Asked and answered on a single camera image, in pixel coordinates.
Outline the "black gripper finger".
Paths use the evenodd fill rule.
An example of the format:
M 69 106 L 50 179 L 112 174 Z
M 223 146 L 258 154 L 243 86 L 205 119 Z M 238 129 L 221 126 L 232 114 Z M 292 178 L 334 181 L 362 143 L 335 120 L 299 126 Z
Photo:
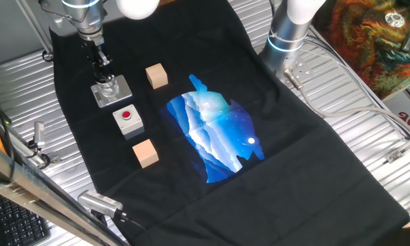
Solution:
M 110 60 L 107 55 L 103 53 L 103 51 L 100 51 L 100 68 L 102 70 L 104 80 L 108 81 L 111 76 L 111 69 L 110 69 Z
M 98 66 L 97 66 L 97 63 L 96 63 L 96 60 L 95 60 L 94 56 L 91 55 L 91 54 L 87 54 L 86 55 L 86 60 L 89 62 L 90 66 L 92 68 L 92 74 L 94 75 L 94 78 L 96 79 L 97 74 L 98 74 Z

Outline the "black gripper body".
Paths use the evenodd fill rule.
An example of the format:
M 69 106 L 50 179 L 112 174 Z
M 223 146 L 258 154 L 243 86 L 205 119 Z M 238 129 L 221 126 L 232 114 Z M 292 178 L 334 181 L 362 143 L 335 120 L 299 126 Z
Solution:
M 87 58 L 93 65 L 94 70 L 98 74 L 103 74 L 105 66 L 107 65 L 107 57 L 103 53 L 100 46 L 97 46 L 94 41 L 86 41 L 85 47 L 87 51 Z

